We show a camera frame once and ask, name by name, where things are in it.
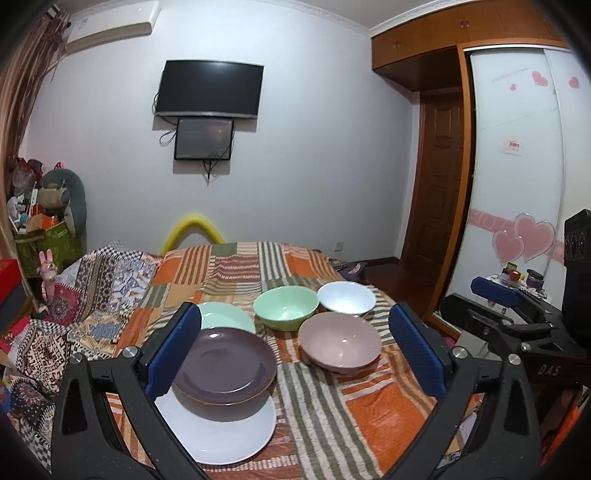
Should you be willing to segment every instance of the patterned blanket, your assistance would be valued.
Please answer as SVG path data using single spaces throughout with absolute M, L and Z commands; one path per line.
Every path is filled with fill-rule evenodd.
M 377 479 L 402 455 L 435 405 L 418 386 L 388 330 L 394 302 L 375 287 L 366 316 L 382 338 L 380 357 L 355 375 L 310 363 L 295 332 L 277 332 L 255 318 L 252 304 L 281 285 L 314 290 L 341 280 L 316 251 L 269 242 L 207 245 L 164 259 L 109 246 L 85 255 L 58 278 L 51 317 L 32 320 L 12 343 L 4 383 L 15 429 L 50 469 L 54 401 L 72 352 L 110 358 L 142 345 L 182 302 L 223 301 L 254 320 L 275 352 L 272 388 L 277 427 L 265 449 L 236 465 L 204 465 L 214 479 Z M 115 394 L 108 394 L 130 453 L 150 465 Z M 457 435 L 449 452 L 462 446 Z
M 299 349 L 297 333 L 264 326 L 252 304 L 281 285 L 317 290 L 341 280 L 322 253 L 269 242 L 207 245 L 169 252 L 117 344 L 141 345 L 170 320 L 179 305 L 223 301 L 254 320 L 278 365 L 272 390 L 277 428 L 254 458 L 223 467 L 203 465 L 214 479 L 377 479 L 402 455 L 436 401 L 421 391 L 388 330 L 394 302 L 375 287 L 366 315 L 382 338 L 381 356 L 355 375 L 327 372 Z M 134 458 L 150 465 L 116 395 L 109 401 Z M 448 452 L 458 450 L 456 436 Z
M 56 278 L 43 320 L 30 320 L 11 342 L 4 372 L 8 418 L 39 461 L 50 469 L 55 400 L 71 353 L 110 358 L 161 257 L 119 245 L 85 255 Z

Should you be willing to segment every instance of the green bag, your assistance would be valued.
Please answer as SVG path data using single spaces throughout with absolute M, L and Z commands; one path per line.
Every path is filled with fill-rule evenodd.
M 28 278 L 40 276 L 37 271 L 40 251 L 51 249 L 53 262 L 57 266 L 58 272 L 62 272 L 66 261 L 73 262 L 82 256 L 80 244 L 77 239 L 72 237 L 65 222 L 61 222 L 49 230 L 15 235 L 14 240 L 17 243 L 22 269 Z

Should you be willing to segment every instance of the sliding wardrobe door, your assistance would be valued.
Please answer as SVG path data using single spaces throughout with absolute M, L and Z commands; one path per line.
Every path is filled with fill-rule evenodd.
M 507 262 L 544 274 L 563 189 L 558 102 L 546 56 L 536 48 L 474 51 L 476 151 L 472 196 L 448 294 L 472 294 L 477 276 Z
M 563 265 L 564 221 L 591 209 L 591 83 L 575 55 L 544 50 L 558 98 L 564 140 L 564 195 L 554 255 L 544 289 L 561 308 L 566 269 Z

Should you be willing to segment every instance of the pink bunny toy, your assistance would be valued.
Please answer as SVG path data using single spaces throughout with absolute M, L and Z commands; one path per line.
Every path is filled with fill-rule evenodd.
M 56 291 L 55 280 L 57 275 L 57 267 L 53 262 L 53 254 L 51 250 L 47 251 L 47 257 L 43 252 L 39 252 L 39 260 L 41 261 L 41 278 L 43 279 L 42 288 L 44 290 L 43 299 L 47 303 L 53 302 L 53 295 Z

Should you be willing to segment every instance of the orange striped blanket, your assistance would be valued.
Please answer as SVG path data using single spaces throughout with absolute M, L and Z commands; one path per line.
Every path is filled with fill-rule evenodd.
M 206 245 L 169 252 L 117 345 L 141 345 L 179 305 L 223 301 L 255 319 L 275 351 L 277 428 L 265 449 L 236 465 L 203 465 L 213 480 L 377 479 L 402 455 L 436 401 L 423 394 L 388 329 L 394 302 L 375 287 L 366 316 L 382 338 L 381 356 L 353 376 L 332 374 L 300 353 L 295 332 L 277 332 L 255 318 L 255 298 L 281 285 L 317 290 L 341 280 L 322 253 L 270 242 Z M 116 395 L 109 400 L 134 458 L 150 464 Z M 458 450 L 461 437 L 450 445 Z

